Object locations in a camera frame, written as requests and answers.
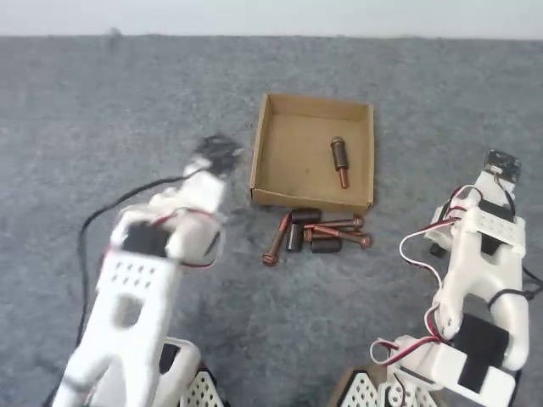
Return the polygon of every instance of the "open cardboard box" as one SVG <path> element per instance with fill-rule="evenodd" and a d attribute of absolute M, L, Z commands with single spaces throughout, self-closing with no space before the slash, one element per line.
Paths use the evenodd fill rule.
<path fill-rule="evenodd" d="M 350 187 L 342 189 L 330 142 L 345 140 Z M 306 96 L 266 94 L 250 179 L 263 205 L 364 215 L 373 203 L 373 107 Z"/>

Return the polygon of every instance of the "white robotic arm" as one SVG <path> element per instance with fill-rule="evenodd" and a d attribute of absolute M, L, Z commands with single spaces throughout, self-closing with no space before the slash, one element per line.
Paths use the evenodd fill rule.
<path fill-rule="evenodd" d="M 185 169 L 181 187 L 120 212 L 85 334 L 53 407 L 196 405 L 186 392 L 198 374 L 198 348 L 166 334 L 183 269 L 209 266 L 220 254 L 218 210 L 226 184 L 215 169 L 212 159 L 199 156 Z M 171 360 L 162 371 L 167 348 Z M 203 372 L 200 379 L 213 405 L 222 406 L 210 376 Z"/>
<path fill-rule="evenodd" d="M 401 247 L 409 237 L 402 241 L 404 260 L 431 270 L 439 283 L 424 318 L 429 336 L 377 340 L 370 349 L 372 359 L 387 367 L 386 378 L 373 387 L 351 385 L 351 397 L 363 396 L 363 401 L 375 393 L 367 405 L 430 407 L 439 405 L 431 392 L 445 387 L 481 405 L 510 404 L 516 382 L 504 369 L 518 371 L 529 353 L 530 292 L 523 291 L 522 266 L 525 222 L 515 212 L 512 194 L 519 173 L 517 159 L 490 151 L 475 184 L 458 188 L 435 210 L 430 226 L 409 236 L 425 234 L 439 257 L 450 252 L 443 281 L 432 266 L 407 258 Z M 468 294 L 488 304 L 493 321 L 463 312 Z M 375 359 L 375 345 L 389 351 L 386 360 Z M 367 371 L 356 375 L 352 383 L 371 381 Z M 357 395 L 354 388 L 366 391 Z"/>

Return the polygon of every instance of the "gray carpet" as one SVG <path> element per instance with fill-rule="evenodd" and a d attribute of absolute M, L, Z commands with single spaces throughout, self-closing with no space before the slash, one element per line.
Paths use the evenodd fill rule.
<path fill-rule="evenodd" d="M 281 214 L 252 207 L 247 193 L 264 92 L 375 104 L 372 250 L 261 264 Z M 186 276 L 171 334 L 200 346 L 234 407 L 286 407 L 324 405 L 345 368 L 368 362 L 376 337 L 423 334 L 434 281 L 402 264 L 397 244 L 474 181 L 489 148 L 523 162 L 525 260 L 543 275 L 542 129 L 542 42 L 0 39 L 0 404 L 38 405 L 56 380 L 43 366 L 63 368 L 70 354 L 81 221 L 127 189 L 178 174 L 199 137 L 232 134 L 245 155 L 226 254 Z M 114 216 L 90 230 L 93 266 Z M 408 249 L 428 258 L 423 241 Z M 537 298 L 518 406 L 543 404 L 542 309 Z"/>

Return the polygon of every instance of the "bolt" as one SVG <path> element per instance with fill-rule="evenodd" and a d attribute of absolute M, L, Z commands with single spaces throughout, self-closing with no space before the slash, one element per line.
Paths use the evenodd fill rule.
<path fill-rule="evenodd" d="M 281 249 L 283 238 L 287 233 L 288 224 L 290 224 L 290 212 L 288 212 L 281 220 L 269 250 L 262 254 L 262 263 L 264 263 L 264 265 L 272 267 L 279 261 L 279 250 Z"/>
<path fill-rule="evenodd" d="M 360 231 L 349 231 L 350 235 L 353 236 L 361 236 Z M 322 233 L 321 231 L 313 231 L 313 229 L 308 228 L 304 230 L 304 241 L 305 242 L 313 242 L 314 240 L 327 240 L 327 239 L 334 239 L 334 236 L 330 236 L 327 233 Z"/>
<path fill-rule="evenodd" d="M 338 231 L 337 229 L 332 229 L 331 227 L 315 225 L 313 228 L 314 231 L 321 231 L 327 235 L 339 237 L 340 239 L 347 240 L 349 242 L 358 243 L 362 248 L 369 248 L 373 244 L 372 235 L 362 234 L 360 236 L 352 235 L 344 231 Z"/>
<path fill-rule="evenodd" d="M 335 228 L 352 227 L 355 231 L 359 231 L 364 226 L 364 220 L 359 217 L 355 217 L 353 219 L 328 220 L 326 222 L 319 222 L 319 223 L 313 223 L 310 225 L 305 225 L 304 227 L 305 229 L 312 229 L 316 225 L 335 227 Z"/>
<path fill-rule="evenodd" d="M 341 137 L 333 138 L 330 148 L 332 149 L 333 165 L 336 171 L 339 172 L 341 187 L 346 189 L 349 187 L 349 177 L 347 176 L 349 161 L 347 160 L 347 151 L 345 150 L 345 140 Z"/>

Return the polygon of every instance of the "white wire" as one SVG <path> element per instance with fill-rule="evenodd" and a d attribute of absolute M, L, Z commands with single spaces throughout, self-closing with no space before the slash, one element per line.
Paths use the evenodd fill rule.
<path fill-rule="evenodd" d="M 411 239 L 412 237 L 423 235 L 427 231 L 434 231 L 436 229 L 440 229 L 440 227 L 450 226 L 454 222 L 456 222 L 456 220 L 451 220 L 451 221 L 447 221 L 447 222 L 444 222 L 444 223 L 440 223 L 440 224 L 438 224 L 436 226 L 433 226 L 433 227 L 423 228 L 420 231 L 416 231 L 416 232 L 412 233 L 411 235 L 407 235 L 406 237 L 401 239 L 400 245 L 398 246 L 398 251 L 400 252 L 400 256 L 401 256 L 401 258 L 403 260 L 405 260 L 409 264 L 419 265 L 419 266 L 421 266 L 421 267 L 423 267 L 425 269 L 428 269 L 428 270 L 430 270 L 432 272 L 432 274 L 434 274 L 434 277 L 435 277 L 436 281 L 438 282 L 439 289 L 441 289 L 443 287 L 443 282 L 442 282 L 441 277 L 439 276 L 439 273 L 437 272 L 437 270 L 434 267 L 432 267 L 431 265 L 429 265 L 428 263 L 424 263 L 422 261 L 417 261 L 417 260 L 414 260 L 414 259 L 408 257 L 404 253 L 403 246 L 404 246 L 405 242 L 407 242 L 407 240 Z"/>
<path fill-rule="evenodd" d="M 398 344 L 397 343 L 394 343 L 394 342 L 391 342 L 391 341 L 387 341 L 386 339 L 382 339 L 381 337 L 378 337 L 375 341 L 373 341 L 373 343 L 370 345 L 370 358 L 372 358 L 372 362 L 376 365 L 384 365 L 385 363 L 387 363 L 387 361 L 390 359 L 390 356 L 387 357 L 387 359 L 385 360 L 377 360 L 375 358 L 375 355 L 373 354 L 373 348 L 375 347 L 375 345 L 383 345 L 383 344 L 386 344 L 386 345 L 389 345 L 391 348 L 393 348 L 394 350 L 396 350 L 398 348 Z"/>
<path fill-rule="evenodd" d="M 474 186 L 473 184 L 467 184 L 467 185 L 464 185 L 463 187 L 460 187 L 458 191 L 456 191 L 456 193 L 452 196 L 451 202 L 453 199 L 458 198 L 468 188 L 477 191 L 479 193 L 479 199 L 483 198 L 483 193 L 476 186 Z"/>
<path fill-rule="evenodd" d="M 430 313 L 436 311 L 439 308 L 439 304 L 434 304 L 428 310 L 424 313 L 424 326 L 426 326 L 427 331 L 430 333 L 430 335 L 434 335 L 432 330 L 430 329 L 430 326 L 428 324 L 428 316 Z"/>

